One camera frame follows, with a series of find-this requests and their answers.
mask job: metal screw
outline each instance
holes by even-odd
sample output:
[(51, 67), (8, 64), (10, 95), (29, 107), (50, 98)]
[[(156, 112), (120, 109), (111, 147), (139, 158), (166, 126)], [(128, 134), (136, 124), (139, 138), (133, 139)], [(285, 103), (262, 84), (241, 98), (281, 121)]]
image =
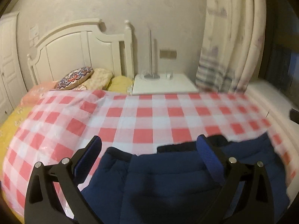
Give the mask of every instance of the metal screw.
[(228, 161), (229, 161), (230, 163), (237, 163), (237, 159), (235, 159), (233, 156), (230, 157), (230, 158), (228, 159)]
[(264, 166), (264, 163), (263, 163), (262, 161), (258, 161), (258, 162), (257, 162), (257, 165), (258, 165), (259, 167), (263, 167), (263, 166)]
[(64, 158), (61, 160), (62, 164), (68, 164), (70, 162), (70, 159), (69, 158)]
[(38, 161), (35, 165), (34, 165), (36, 168), (39, 168), (41, 166), (41, 162)]

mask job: yellow pillow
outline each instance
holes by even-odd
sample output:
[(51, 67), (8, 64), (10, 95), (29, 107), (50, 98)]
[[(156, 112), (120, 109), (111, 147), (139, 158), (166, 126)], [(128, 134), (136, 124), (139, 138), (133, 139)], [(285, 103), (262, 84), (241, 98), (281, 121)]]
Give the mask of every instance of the yellow pillow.
[(113, 77), (113, 73), (100, 68), (94, 69), (94, 71), (92, 76), (81, 85), (85, 86), (87, 90), (105, 90)]
[(125, 77), (125, 76), (118, 76), (113, 78), (108, 87), (107, 91), (116, 92), (116, 93), (123, 93), (123, 94), (131, 94), (133, 88), (134, 80)]

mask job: embroidered round cushion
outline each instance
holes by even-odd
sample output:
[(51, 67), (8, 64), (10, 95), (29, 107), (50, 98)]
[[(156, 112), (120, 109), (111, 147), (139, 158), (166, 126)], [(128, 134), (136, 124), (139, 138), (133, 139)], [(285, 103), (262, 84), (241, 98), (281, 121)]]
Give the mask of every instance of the embroidered round cushion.
[(92, 67), (82, 67), (77, 70), (71, 71), (68, 75), (66, 75), (58, 82), (57, 89), (71, 90), (86, 81), (93, 72), (94, 70)]

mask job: lamp base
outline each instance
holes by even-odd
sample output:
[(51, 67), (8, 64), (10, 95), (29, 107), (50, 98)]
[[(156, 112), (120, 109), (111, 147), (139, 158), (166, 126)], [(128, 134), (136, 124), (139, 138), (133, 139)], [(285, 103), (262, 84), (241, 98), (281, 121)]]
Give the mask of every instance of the lamp base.
[(157, 80), (160, 79), (160, 76), (158, 74), (146, 74), (144, 75), (144, 79), (152, 79), (152, 80)]

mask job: pink pillow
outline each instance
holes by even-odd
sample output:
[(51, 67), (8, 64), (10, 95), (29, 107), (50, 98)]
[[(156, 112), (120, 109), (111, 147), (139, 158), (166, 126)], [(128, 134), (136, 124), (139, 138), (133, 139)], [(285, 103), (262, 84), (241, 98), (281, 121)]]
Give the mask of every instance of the pink pillow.
[(41, 97), (48, 91), (55, 89), (57, 82), (43, 82), (33, 86), (31, 90), (21, 99), (20, 107), (34, 107)]

